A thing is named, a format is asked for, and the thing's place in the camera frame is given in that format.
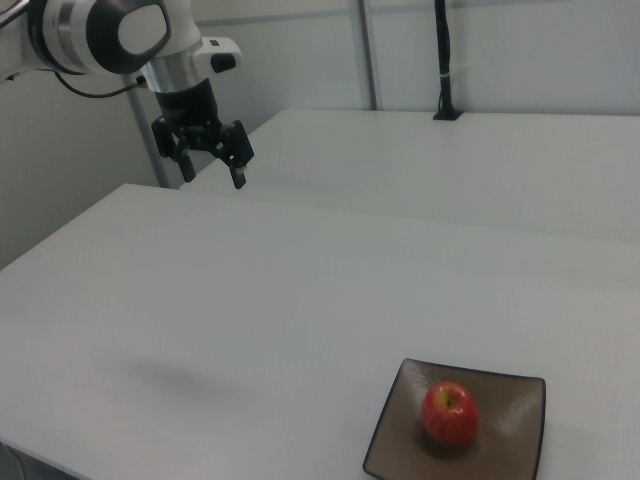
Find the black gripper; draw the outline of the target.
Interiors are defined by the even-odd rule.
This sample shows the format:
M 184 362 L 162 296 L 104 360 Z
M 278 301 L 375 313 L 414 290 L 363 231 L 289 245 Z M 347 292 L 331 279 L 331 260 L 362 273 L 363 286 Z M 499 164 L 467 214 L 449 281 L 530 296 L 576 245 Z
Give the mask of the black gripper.
M 156 93 L 155 98 L 163 116 L 152 122 L 151 129 L 160 156 L 176 163 L 183 180 L 190 183 L 196 171 L 189 148 L 214 149 L 215 157 L 228 167 L 234 187 L 241 189 L 254 150 L 241 121 L 222 125 L 211 83 L 202 81 L 186 90 Z

